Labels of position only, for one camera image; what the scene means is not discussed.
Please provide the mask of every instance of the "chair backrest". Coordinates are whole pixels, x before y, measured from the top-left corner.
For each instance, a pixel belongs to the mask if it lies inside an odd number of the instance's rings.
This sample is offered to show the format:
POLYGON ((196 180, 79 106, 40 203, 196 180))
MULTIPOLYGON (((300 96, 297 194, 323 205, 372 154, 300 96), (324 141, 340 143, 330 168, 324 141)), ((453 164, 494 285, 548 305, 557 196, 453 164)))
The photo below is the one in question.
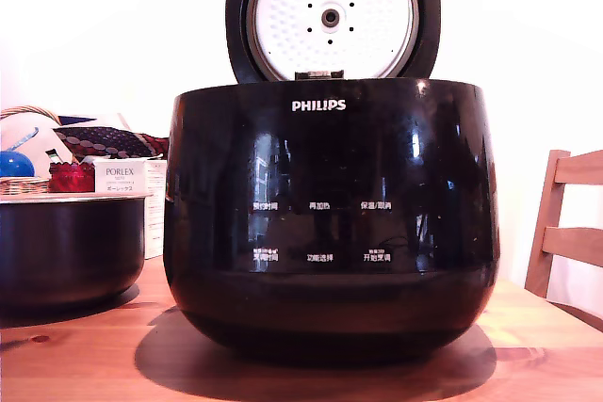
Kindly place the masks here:
POLYGON ((550 152, 525 286, 539 297, 546 297, 554 255, 603 267, 603 230, 559 228, 566 184, 603 185, 603 151, 550 152))

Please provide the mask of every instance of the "inner lid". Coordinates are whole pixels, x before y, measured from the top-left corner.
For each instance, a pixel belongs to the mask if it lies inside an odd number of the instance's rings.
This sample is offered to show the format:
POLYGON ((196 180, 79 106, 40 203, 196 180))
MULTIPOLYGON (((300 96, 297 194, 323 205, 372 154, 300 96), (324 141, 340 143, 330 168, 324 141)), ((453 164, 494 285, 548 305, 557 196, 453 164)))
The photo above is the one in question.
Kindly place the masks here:
POLYGON ((268 80, 396 77, 413 52, 418 12, 418 0, 250 0, 248 40, 268 80))

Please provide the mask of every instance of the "wooden table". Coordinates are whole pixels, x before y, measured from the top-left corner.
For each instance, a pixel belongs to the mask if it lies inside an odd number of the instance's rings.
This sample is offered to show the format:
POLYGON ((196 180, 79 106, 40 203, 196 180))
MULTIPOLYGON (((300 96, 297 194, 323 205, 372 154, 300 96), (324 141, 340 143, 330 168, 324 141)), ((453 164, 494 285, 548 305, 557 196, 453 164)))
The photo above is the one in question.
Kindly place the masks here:
POLYGON ((161 258, 112 309, 52 320, 2 330, 2 402, 603 401, 603 334, 505 281, 458 341, 425 362, 382 368, 236 358, 174 307, 161 258))

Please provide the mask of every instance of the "red jar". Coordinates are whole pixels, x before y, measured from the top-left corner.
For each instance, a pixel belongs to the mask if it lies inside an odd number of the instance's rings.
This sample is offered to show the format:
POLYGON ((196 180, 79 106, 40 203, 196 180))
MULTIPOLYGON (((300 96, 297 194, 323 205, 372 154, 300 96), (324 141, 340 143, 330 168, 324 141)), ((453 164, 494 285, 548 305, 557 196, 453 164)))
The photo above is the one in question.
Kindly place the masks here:
POLYGON ((94 191, 92 164, 50 164, 51 193, 89 193, 94 191))

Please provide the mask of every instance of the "open lid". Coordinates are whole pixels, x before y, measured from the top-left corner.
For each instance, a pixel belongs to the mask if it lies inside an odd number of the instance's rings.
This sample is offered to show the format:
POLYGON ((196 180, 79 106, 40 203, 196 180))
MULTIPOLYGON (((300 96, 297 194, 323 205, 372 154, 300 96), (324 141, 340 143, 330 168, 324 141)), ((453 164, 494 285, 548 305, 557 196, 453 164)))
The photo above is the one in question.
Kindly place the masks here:
POLYGON ((347 79, 430 76, 440 0, 226 0, 240 83, 341 72, 347 79))

